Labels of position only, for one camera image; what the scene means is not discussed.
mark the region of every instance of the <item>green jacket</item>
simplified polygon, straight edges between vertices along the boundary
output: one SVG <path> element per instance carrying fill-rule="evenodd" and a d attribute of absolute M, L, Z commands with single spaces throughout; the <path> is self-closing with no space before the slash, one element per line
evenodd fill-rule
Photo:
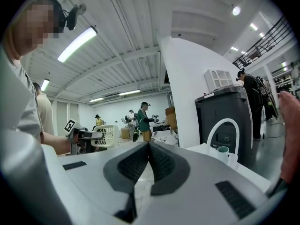
<path fill-rule="evenodd" d="M 145 111 L 140 109 L 137 112 L 137 120 L 139 122 L 139 129 L 141 132 L 150 131 L 150 124 L 148 122 L 144 122 L 144 118 L 148 118 Z"/>

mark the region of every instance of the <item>baseball cap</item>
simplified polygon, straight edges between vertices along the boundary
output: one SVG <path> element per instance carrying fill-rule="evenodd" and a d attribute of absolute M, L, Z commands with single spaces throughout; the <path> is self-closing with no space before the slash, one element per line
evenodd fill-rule
<path fill-rule="evenodd" d="M 239 71 L 238 72 L 238 78 L 240 78 L 240 76 L 242 75 L 242 74 L 244 74 L 245 72 L 242 70 L 242 71 Z"/>
<path fill-rule="evenodd" d="M 149 103 L 146 103 L 146 102 L 142 102 L 142 105 L 151 106 Z"/>

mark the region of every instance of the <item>black jacket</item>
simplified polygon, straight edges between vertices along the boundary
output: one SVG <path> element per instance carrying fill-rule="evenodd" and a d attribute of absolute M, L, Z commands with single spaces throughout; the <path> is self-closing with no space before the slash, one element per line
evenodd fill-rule
<path fill-rule="evenodd" d="M 262 106 L 262 95 L 256 79 L 251 75 L 246 75 L 244 78 L 244 88 L 247 92 L 251 110 L 256 111 Z"/>

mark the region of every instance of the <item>white basket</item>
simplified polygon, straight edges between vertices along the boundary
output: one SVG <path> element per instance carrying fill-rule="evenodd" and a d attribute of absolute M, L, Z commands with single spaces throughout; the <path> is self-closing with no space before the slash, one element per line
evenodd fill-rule
<path fill-rule="evenodd" d="M 117 143 L 118 127 L 116 125 L 102 125 L 95 126 L 94 132 L 100 132 L 104 134 L 103 139 L 91 140 L 91 145 L 100 148 L 111 148 Z"/>

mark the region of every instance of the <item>fluorescent light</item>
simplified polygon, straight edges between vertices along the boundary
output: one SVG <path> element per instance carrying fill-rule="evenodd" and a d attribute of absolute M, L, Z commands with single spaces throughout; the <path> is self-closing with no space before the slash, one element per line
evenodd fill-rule
<path fill-rule="evenodd" d="M 120 96 L 124 96 L 124 95 L 128 95 L 128 94 L 134 94 L 134 93 L 138 93 L 141 92 L 141 90 L 134 90 L 134 91 L 129 91 L 129 92 L 123 92 L 123 93 L 119 93 Z"/>
<path fill-rule="evenodd" d="M 96 35 L 97 31 L 94 29 L 94 27 L 89 27 L 86 31 L 75 38 L 75 40 L 70 43 L 69 46 L 66 47 L 66 49 L 61 53 L 57 60 L 61 62 L 66 61 L 68 57 L 71 56 L 72 53 L 75 52 L 81 45 L 83 45 Z"/>
<path fill-rule="evenodd" d="M 41 87 L 41 91 L 45 91 L 46 90 L 46 87 L 48 86 L 50 80 L 49 79 L 45 79 L 43 81 L 43 84 L 42 84 L 42 87 Z"/>
<path fill-rule="evenodd" d="M 99 98 L 91 100 L 90 103 L 97 102 L 97 101 L 100 101 L 100 100 L 103 100 L 103 99 L 104 99 L 103 97 L 99 97 Z"/>
<path fill-rule="evenodd" d="M 253 28 L 255 31 L 258 29 L 253 23 L 250 24 L 250 27 Z"/>
<path fill-rule="evenodd" d="M 235 7 L 235 8 L 232 10 L 232 14 L 235 15 L 235 16 L 239 15 L 239 13 L 240 13 L 240 8 L 239 8 L 239 7 Z"/>

